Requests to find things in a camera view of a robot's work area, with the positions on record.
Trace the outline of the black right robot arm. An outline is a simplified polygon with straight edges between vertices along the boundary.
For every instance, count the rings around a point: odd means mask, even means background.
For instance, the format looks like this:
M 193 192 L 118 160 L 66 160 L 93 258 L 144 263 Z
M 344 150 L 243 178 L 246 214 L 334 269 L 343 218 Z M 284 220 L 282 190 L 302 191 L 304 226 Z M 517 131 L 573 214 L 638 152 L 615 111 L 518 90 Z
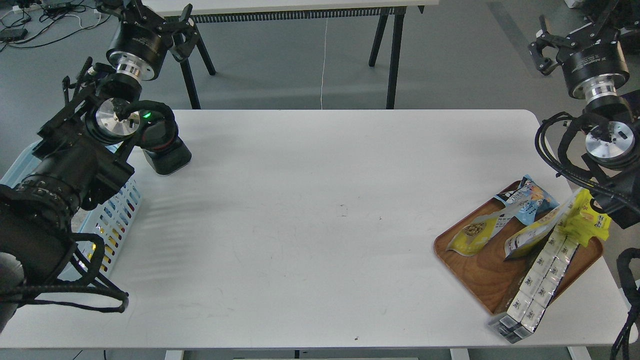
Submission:
M 639 91 L 620 95 L 630 73 L 624 50 L 639 48 L 639 2 L 602 1 L 599 14 L 567 35 L 554 35 L 544 16 L 528 44 L 535 68 L 562 68 L 567 93 L 585 100 L 580 116 L 558 112 L 535 134 L 535 150 L 556 171 L 592 194 L 622 229 L 639 223 Z

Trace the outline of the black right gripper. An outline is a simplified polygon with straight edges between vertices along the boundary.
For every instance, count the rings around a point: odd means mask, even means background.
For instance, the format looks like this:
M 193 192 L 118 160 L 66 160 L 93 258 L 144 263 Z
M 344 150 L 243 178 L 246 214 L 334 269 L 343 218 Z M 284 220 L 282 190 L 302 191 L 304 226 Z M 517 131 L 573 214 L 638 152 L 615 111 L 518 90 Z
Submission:
M 567 94 L 574 99 L 617 96 L 617 89 L 630 76 L 619 42 L 619 32 L 631 32 L 630 16 L 630 0 L 588 0 L 587 17 L 592 29 L 588 36 L 572 39 L 569 35 L 551 34 L 546 17 L 540 14 L 540 33 L 528 46 L 535 69 L 548 76 L 560 64 Z M 602 32 L 606 28 L 615 30 Z M 544 56 L 543 50 L 548 47 L 558 50 L 557 61 Z

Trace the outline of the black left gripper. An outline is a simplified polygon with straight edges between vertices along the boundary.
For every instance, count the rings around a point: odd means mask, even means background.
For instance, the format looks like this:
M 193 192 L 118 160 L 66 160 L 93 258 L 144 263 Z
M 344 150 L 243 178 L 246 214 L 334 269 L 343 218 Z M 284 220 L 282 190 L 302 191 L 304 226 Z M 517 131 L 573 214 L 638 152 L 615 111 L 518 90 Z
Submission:
M 141 0 L 96 0 L 95 5 L 100 13 L 119 19 L 106 53 L 109 63 L 116 73 L 128 75 L 137 82 L 158 77 L 168 50 L 178 63 L 183 63 L 201 39 L 192 21 L 192 4 L 183 8 L 178 20 L 167 23 L 167 29 L 173 37 L 170 49 L 157 29 L 166 20 L 155 14 L 143 14 Z

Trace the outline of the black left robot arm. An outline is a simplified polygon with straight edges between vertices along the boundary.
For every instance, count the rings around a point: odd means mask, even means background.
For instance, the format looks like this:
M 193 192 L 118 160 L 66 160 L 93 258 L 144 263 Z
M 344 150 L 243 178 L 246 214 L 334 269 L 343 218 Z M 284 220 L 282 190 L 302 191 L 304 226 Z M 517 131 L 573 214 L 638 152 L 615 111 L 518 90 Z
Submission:
M 116 307 L 59 301 L 60 306 L 122 313 L 129 294 L 101 274 L 106 240 L 73 231 L 79 209 L 91 211 L 125 187 L 128 158 L 138 147 L 157 174 L 192 159 L 173 110 L 142 100 L 142 82 L 155 80 L 167 53 L 184 63 L 201 35 L 185 5 L 169 22 L 141 0 L 98 0 L 118 29 L 107 63 L 88 58 L 74 84 L 64 82 L 64 107 L 39 130 L 32 155 L 39 164 L 15 186 L 1 186 L 1 326 L 25 305 L 52 305 L 42 294 L 93 294 Z

